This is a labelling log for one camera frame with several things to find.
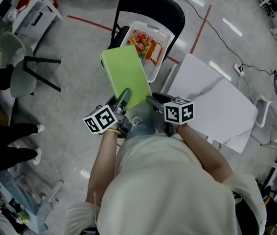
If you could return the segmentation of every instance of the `power strip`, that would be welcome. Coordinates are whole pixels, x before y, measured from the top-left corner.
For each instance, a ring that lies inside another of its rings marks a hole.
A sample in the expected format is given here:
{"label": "power strip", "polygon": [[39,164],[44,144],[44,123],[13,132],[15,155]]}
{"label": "power strip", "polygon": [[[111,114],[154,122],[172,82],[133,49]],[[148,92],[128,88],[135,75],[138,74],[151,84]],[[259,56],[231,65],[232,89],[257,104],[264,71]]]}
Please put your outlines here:
{"label": "power strip", "polygon": [[237,74],[239,74],[240,76],[244,76],[244,72],[241,71],[241,66],[238,64],[234,64],[233,69],[236,71]]}

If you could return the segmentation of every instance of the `chair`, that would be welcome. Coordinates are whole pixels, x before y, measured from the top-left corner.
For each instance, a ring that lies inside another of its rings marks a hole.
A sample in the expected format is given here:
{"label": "chair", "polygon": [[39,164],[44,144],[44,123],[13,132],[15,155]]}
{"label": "chair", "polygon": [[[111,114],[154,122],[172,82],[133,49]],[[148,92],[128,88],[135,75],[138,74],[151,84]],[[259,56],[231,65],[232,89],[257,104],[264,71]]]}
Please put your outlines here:
{"label": "chair", "polygon": [[4,32],[0,37],[0,69],[6,69],[16,56],[21,56],[21,61],[18,58],[19,62],[13,68],[11,74],[10,92],[13,97],[33,94],[37,79],[55,90],[61,91],[59,87],[38,75],[36,73],[37,66],[34,64],[39,62],[60,64],[61,60],[33,57],[33,51],[29,45],[15,34]]}
{"label": "chair", "polygon": [[125,35],[129,31],[128,26],[120,27],[118,17],[120,11],[133,12],[150,17],[161,23],[174,34],[174,39],[169,45],[164,59],[168,56],[171,48],[182,32],[185,24],[185,17],[181,7],[173,0],[140,0],[143,4],[134,2],[136,0],[120,0],[115,15],[115,22],[112,31],[111,42],[108,49],[120,47]]}
{"label": "chair", "polygon": [[45,220],[54,208],[53,198],[60,190],[63,181],[59,181],[56,186],[48,193],[45,199],[38,204],[33,197],[25,192],[17,183],[12,175],[7,171],[0,172],[0,194],[6,200],[6,207],[15,215],[25,212],[30,220],[26,226],[37,234],[47,230]]}
{"label": "chair", "polygon": [[276,144],[277,138],[274,142],[271,142],[271,130],[273,127],[276,128],[273,126],[273,120],[277,118],[277,101],[268,101],[260,95],[255,102],[255,106],[258,109],[258,115],[251,133],[252,138],[260,142],[262,146]]}

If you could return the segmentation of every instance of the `white plastic basket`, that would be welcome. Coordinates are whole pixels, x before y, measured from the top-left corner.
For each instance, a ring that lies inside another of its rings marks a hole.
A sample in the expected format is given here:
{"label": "white plastic basket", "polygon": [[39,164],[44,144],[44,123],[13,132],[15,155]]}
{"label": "white plastic basket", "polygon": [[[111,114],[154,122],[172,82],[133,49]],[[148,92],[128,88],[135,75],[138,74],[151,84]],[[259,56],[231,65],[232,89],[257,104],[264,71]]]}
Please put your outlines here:
{"label": "white plastic basket", "polygon": [[162,46],[162,52],[156,65],[154,65],[151,61],[143,60],[143,59],[141,60],[144,67],[147,81],[148,83],[152,83],[156,79],[160,66],[162,65],[164,55],[166,54],[169,44],[171,42],[170,41],[171,34],[168,32],[162,31],[159,28],[152,26],[150,24],[134,21],[128,33],[126,34],[125,38],[123,39],[120,47],[127,45],[127,41],[134,30],[145,32],[147,36],[154,39]]}

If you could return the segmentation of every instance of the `grey floor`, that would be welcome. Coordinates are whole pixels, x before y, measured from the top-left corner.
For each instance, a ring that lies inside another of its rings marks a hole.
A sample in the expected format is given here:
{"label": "grey floor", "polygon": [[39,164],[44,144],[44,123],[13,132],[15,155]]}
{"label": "grey floor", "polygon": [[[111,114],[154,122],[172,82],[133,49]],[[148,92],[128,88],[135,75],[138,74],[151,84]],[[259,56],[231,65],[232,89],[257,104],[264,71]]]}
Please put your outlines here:
{"label": "grey floor", "polygon": [[[178,61],[189,53],[199,32],[202,20],[184,0],[174,0],[185,13],[186,24],[180,35],[179,45],[175,45],[170,56]],[[194,3],[201,16],[205,16],[208,6],[211,11],[208,20],[219,32],[227,45],[246,64],[253,64],[267,71],[277,70],[277,40],[271,35],[272,20],[257,6],[256,0],[204,0],[205,6]],[[118,0],[57,0],[64,18],[55,22],[42,39],[37,56],[59,58],[59,66],[40,65],[39,73],[58,83],[61,93],[38,83],[34,96],[18,99],[14,121],[41,122],[45,132],[27,140],[43,150],[42,161],[38,166],[28,163],[28,176],[37,178],[35,188],[44,191],[58,180],[64,186],[57,198],[59,205],[47,220],[47,234],[63,234],[64,218],[68,206],[76,201],[84,201],[88,178],[94,163],[101,137],[91,135],[82,118],[96,105],[104,104],[112,95],[99,55],[109,45],[111,33],[89,23],[68,18],[67,15],[83,18],[112,28]],[[223,19],[236,25],[242,32],[237,35],[223,22]],[[155,22],[143,16],[122,13],[119,24],[131,25],[134,20]],[[238,74],[232,68],[239,59],[226,49],[216,33],[206,24],[193,53],[196,57],[218,65],[238,85]],[[153,91],[159,91],[174,63],[166,60],[155,83]],[[273,77],[254,68],[245,69],[253,100],[258,94],[269,100],[277,100]],[[244,80],[240,91],[247,95],[249,90]],[[249,139],[245,150],[238,154],[222,146],[225,155],[235,171],[254,175],[260,181],[267,176],[270,164],[277,152],[261,147]]]}

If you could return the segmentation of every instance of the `white sleeve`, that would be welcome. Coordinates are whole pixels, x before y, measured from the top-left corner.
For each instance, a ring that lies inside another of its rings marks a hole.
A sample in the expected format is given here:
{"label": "white sleeve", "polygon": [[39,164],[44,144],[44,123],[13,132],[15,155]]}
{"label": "white sleeve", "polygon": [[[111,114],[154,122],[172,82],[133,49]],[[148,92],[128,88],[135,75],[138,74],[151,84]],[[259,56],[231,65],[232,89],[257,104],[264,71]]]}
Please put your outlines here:
{"label": "white sleeve", "polygon": [[65,235],[80,235],[84,229],[95,226],[98,211],[99,207],[87,202],[71,206],[67,211]]}
{"label": "white sleeve", "polygon": [[257,219],[259,233],[263,234],[267,212],[254,176],[233,173],[222,184],[229,187],[232,192],[239,194],[246,201]]}

